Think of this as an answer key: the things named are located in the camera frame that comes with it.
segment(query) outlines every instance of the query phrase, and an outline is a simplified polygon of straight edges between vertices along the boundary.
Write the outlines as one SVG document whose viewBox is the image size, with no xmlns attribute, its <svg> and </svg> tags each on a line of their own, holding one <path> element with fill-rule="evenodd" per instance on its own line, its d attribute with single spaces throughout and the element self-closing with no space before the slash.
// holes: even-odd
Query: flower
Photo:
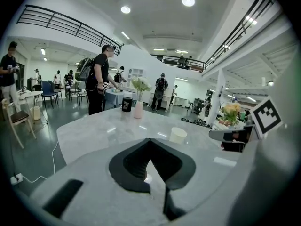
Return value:
<svg viewBox="0 0 301 226">
<path fill-rule="evenodd" d="M 131 80 L 134 88 L 137 90 L 138 101 L 141 101 L 142 95 L 144 91 L 150 91 L 151 85 L 145 77 L 133 78 Z"/>
</svg>

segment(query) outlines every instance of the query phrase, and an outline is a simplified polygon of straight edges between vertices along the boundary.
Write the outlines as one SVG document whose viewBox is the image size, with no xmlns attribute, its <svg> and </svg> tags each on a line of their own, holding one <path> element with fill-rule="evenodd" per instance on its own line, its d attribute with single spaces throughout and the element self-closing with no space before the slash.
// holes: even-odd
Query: blue chair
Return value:
<svg viewBox="0 0 301 226">
<path fill-rule="evenodd" d="M 52 105 L 52 109 L 53 109 L 53 104 L 52 104 L 52 97 L 56 97 L 56 93 L 52 90 L 51 84 L 49 84 L 47 81 L 42 81 L 42 99 L 44 101 L 44 106 L 46 108 L 46 101 L 45 101 L 45 97 L 50 97 L 50 102 Z"/>
</svg>

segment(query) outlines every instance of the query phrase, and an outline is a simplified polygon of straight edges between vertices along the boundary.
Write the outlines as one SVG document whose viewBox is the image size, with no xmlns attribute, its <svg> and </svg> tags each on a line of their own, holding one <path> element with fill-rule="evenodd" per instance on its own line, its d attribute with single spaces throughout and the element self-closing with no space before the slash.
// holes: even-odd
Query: white cable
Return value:
<svg viewBox="0 0 301 226">
<path fill-rule="evenodd" d="M 36 181 L 38 181 L 40 178 L 47 180 L 47 178 L 43 177 L 43 176 L 39 176 L 36 180 L 31 181 L 29 180 L 27 177 L 23 176 L 23 178 L 25 178 L 29 183 L 35 183 Z"/>
<path fill-rule="evenodd" d="M 57 141 L 57 143 L 56 143 L 56 146 L 55 146 L 55 148 L 52 150 L 52 162 L 53 162 L 53 174 L 55 174 L 55 159 L 54 159 L 54 157 L 53 157 L 53 152 L 55 151 L 55 149 L 57 148 L 57 145 L 58 145 L 58 141 Z"/>
</svg>

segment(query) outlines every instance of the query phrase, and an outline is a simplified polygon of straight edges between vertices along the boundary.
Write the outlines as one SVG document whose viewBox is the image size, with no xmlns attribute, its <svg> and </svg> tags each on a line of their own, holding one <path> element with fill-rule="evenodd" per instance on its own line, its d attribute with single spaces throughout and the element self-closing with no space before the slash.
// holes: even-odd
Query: potted plant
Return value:
<svg viewBox="0 0 301 226">
<path fill-rule="evenodd" d="M 145 77 L 133 78 L 131 82 L 133 84 L 133 87 L 137 90 L 137 96 L 138 96 L 138 101 L 134 109 L 134 117 L 136 119 L 140 119 L 142 118 L 142 113 L 143 113 L 142 95 L 145 91 L 151 90 L 151 85 L 149 84 L 148 80 Z"/>
</svg>

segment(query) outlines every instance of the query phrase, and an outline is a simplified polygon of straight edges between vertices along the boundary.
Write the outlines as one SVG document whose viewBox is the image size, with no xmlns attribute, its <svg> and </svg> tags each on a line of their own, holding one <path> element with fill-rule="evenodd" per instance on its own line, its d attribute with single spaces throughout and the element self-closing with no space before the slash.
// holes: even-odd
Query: power strip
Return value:
<svg viewBox="0 0 301 226">
<path fill-rule="evenodd" d="M 18 183 L 22 182 L 23 181 L 23 176 L 21 173 L 17 174 L 16 177 L 13 176 L 10 178 L 10 183 L 12 185 L 17 185 Z"/>
</svg>

